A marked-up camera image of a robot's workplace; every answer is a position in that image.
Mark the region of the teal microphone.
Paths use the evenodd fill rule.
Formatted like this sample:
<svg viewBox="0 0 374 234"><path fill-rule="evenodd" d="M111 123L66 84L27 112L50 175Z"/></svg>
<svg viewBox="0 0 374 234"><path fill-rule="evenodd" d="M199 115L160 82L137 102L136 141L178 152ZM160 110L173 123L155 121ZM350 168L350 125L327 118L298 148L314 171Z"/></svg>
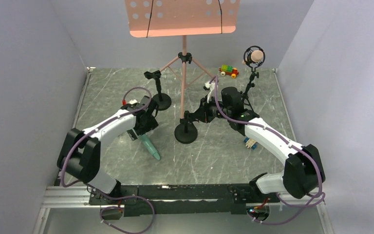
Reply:
<svg viewBox="0 0 374 234"><path fill-rule="evenodd" d="M144 135L139 135L138 138L140 141L143 143L145 148L148 150L148 152L156 159L156 160L161 160L161 156L158 152L158 150L155 148L149 137L144 134Z"/></svg>

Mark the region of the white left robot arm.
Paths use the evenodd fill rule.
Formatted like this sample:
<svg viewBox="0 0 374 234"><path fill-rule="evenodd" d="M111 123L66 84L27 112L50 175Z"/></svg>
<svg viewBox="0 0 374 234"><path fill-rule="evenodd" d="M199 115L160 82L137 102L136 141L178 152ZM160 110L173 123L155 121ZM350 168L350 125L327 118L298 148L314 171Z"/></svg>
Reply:
<svg viewBox="0 0 374 234"><path fill-rule="evenodd" d="M131 140L140 140L149 153L160 160L157 149L147 137L147 132L158 127L157 112L158 103L144 96L140 102L132 100L123 105L109 119L93 127L72 128L61 148L58 168L110 197L122 196L121 183L101 169L101 155L115 138L128 133Z"/></svg>

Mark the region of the black tripod microphone stand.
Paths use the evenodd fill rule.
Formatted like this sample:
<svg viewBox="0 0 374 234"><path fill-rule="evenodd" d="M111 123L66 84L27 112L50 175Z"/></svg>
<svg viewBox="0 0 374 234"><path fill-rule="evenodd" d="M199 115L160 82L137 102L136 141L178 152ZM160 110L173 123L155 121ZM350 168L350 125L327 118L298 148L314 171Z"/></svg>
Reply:
<svg viewBox="0 0 374 234"><path fill-rule="evenodd" d="M250 46L246 49L246 51L255 51L255 50L264 51L261 47L256 46L256 45ZM263 63L252 63L252 64L248 63L248 64L245 64L246 66L248 66L251 69L251 74L250 74L250 77L249 77L249 82L246 85L245 91L241 92L241 96L242 96L243 104L245 106L248 106L252 111L253 111L253 107L252 107L251 102L249 100L248 93L249 93L251 88L255 87L254 79L259 78L259 76L260 76L259 72L257 72L257 68L261 67L263 65Z"/></svg>

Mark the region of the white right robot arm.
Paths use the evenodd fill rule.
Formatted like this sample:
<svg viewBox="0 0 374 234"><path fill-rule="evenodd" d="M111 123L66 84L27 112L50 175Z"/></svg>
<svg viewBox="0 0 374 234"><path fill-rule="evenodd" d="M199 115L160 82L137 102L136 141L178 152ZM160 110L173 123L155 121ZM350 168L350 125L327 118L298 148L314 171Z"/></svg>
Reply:
<svg viewBox="0 0 374 234"><path fill-rule="evenodd" d="M316 146L295 142L268 125L257 113L245 107L246 103L237 88L223 88L221 97L218 101L206 95L196 111L184 112L184 118L174 132L180 143L189 144L197 138L195 121L210 123L215 118L223 118L233 130L246 137L247 141L260 143L284 166L280 173L264 173L252 179L249 185L257 193L285 192L300 199L313 189L322 188L325 173Z"/></svg>

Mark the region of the pink microphone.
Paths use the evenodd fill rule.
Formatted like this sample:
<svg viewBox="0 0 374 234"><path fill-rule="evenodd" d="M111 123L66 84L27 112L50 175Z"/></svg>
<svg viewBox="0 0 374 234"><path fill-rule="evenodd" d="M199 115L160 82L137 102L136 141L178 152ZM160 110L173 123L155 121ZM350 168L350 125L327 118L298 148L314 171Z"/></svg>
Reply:
<svg viewBox="0 0 374 234"><path fill-rule="evenodd" d="M263 63L264 62L264 51L246 51L243 55L242 64L252 63Z"/></svg>

